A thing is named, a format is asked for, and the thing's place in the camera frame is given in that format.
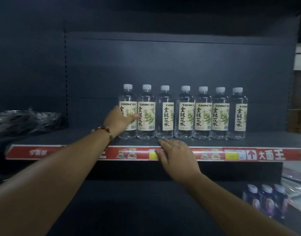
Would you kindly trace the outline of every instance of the red beaded bracelet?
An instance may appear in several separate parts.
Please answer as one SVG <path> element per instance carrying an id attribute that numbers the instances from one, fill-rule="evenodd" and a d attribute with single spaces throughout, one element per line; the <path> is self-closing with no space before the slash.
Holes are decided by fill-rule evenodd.
<path id="1" fill-rule="evenodd" d="M 93 132 L 93 131 L 97 131 L 97 130 L 101 130 L 101 129 L 105 129 L 105 130 L 107 131 L 107 133 L 109 133 L 110 141 L 112 141 L 112 140 L 113 140 L 113 136 L 112 136 L 111 133 L 110 133 L 110 129 L 109 129 L 109 128 L 106 128 L 105 126 L 102 126 L 102 127 L 96 127 L 96 128 L 94 128 L 94 129 L 92 130 L 92 132 Z"/>

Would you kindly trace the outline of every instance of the bottle cap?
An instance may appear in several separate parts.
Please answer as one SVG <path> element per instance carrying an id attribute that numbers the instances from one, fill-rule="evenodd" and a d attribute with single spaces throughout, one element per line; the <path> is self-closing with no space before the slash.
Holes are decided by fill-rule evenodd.
<path id="1" fill-rule="evenodd" d="M 199 87 L 199 92 L 207 92 L 207 91 L 208 91 L 208 87 L 207 86 Z"/>
<path id="2" fill-rule="evenodd" d="M 181 87 L 181 91 L 190 91 L 191 87 L 188 85 L 184 85 Z"/>
<path id="3" fill-rule="evenodd" d="M 162 86 L 160 87 L 160 89 L 161 89 L 161 90 L 169 91 L 170 87 L 169 87 L 169 85 L 162 85 Z"/>
<path id="4" fill-rule="evenodd" d="M 217 87 L 216 88 L 216 93 L 223 93 L 226 90 L 225 87 Z"/>
<path id="5" fill-rule="evenodd" d="M 124 84 L 124 85 L 123 85 L 123 88 L 124 88 L 124 89 L 132 89 L 132 88 L 133 88 L 133 85 L 132 85 L 132 84 Z"/>
<path id="6" fill-rule="evenodd" d="M 150 84 L 143 84 L 143 89 L 151 90 L 151 85 Z"/>
<path id="7" fill-rule="evenodd" d="M 283 187 L 282 185 L 278 185 L 278 184 L 274 184 L 275 187 L 275 191 L 284 194 L 286 192 L 285 187 Z"/>
<path id="8" fill-rule="evenodd" d="M 242 93 L 243 92 L 243 88 L 239 87 L 239 88 L 233 88 L 232 89 L 233 93 Z"/>
<path id="9" fill-rule="evenodd" d="M 273 193 L 273 188 L 269 185 L 262 185 L 262 190 L 266 193 Z"/>
<path id="10" fill-rule="evenodd" d="M 257 187 L 255 185 L 247 185 L 249 192 L 256 194 L 257 193 Z"/>

